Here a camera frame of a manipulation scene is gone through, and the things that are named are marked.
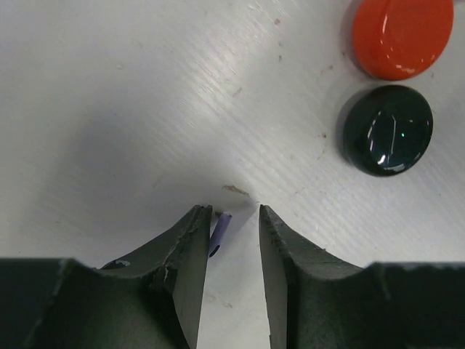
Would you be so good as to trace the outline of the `black earbud charging case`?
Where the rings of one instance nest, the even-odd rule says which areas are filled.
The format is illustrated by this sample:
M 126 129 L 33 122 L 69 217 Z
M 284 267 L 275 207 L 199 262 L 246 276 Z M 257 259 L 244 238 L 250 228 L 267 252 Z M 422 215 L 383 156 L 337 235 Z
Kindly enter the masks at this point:
M 390 84 L 364 94 L 347 113 L 344 152 L 359 170 L 377 177 L 414 166 L 432 139 L 433 112 L 411 87 Z

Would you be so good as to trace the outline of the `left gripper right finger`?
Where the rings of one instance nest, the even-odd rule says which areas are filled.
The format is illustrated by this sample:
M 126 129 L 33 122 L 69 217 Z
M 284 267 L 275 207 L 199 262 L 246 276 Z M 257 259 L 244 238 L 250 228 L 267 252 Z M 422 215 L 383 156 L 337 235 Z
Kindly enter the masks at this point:
M 259 209 L 272 348 L 462 348 L 464 264 L 360 268 Z

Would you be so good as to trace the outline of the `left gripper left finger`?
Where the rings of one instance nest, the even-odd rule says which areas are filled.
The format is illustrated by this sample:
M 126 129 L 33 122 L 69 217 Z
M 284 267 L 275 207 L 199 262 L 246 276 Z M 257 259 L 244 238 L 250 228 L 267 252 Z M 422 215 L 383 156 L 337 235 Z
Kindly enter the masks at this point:
M 1 260 L 3 348 L 195 348 L 212 208 L 102 268 L 73 258 Z

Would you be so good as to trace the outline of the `red earbud charging case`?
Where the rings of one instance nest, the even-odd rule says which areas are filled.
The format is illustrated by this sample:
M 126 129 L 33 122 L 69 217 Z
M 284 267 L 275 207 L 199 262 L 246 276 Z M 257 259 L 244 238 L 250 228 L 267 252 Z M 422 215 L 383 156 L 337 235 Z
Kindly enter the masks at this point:
M 365 0 L 352 26 L 352 47 L 370 76 L 400 81 L 431 67 L 453 29 L 452 0 Z

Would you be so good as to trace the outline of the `purple earbud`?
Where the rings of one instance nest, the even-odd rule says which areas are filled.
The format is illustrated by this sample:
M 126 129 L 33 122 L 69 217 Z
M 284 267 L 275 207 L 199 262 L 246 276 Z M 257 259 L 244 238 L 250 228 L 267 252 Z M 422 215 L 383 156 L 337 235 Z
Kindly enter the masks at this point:
M 222 240 L 225 237 L 229 227 L 232 215 L 228 212 L 220 212 L 218 215 L 217 223 L 214 226 L 213 233 L 211 234 L 209 243 L 209 258 L 213 257 L 219 250 Z

